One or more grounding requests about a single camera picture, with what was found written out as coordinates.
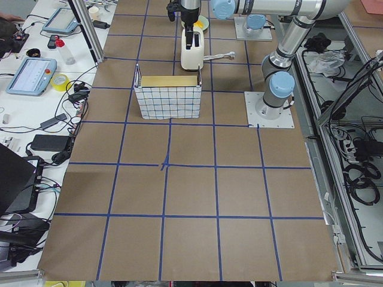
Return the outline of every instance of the white bottle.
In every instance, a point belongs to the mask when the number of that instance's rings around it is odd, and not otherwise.
[[[62,41],[60,38],[57,37],[55,44],[62,56],[62,59],[67,65],[72,65],[76,62],[70,49],[68,48],[67,45],[65,45],[64,41]]]

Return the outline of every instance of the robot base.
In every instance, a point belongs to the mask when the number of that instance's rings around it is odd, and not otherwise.
[[[260,30],[252,30],[247,33],[244,28],[246,17],[234,17],[235,32],[237,40],[246,41],[272,41],[273,36],[269,28],[263,28]]]
[[[261,116],[256,111],[256,103],[259,99],[263,97],[263,92],[256,91],[246,91],[245,92],[245,101],[246,101],[246,111],[247,111],[247,121],[251,127],[271,127],[277,129],[293,129],[294,121],[291,116],[290,109],[284,109],[282,114],[276,120],[267,120]]]

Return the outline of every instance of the yellow wooden board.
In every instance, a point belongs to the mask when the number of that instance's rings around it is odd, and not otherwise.
[[[194,87],[197,76],[142,76],[141,87]]]

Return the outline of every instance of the computer screen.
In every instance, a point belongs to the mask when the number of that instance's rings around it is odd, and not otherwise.
[[[36,167],[0,144],[0,216],[27,187]]]

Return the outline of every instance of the hand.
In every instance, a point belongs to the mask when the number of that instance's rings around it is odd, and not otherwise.
[[[4,18],[5,20],[8,20],[10,22],[12,22],[12,21],[24,21],[24,19],[19,17],[19,16],[12,15],[12,14],[5,14],[2,12],[0,12],[0,17]]]

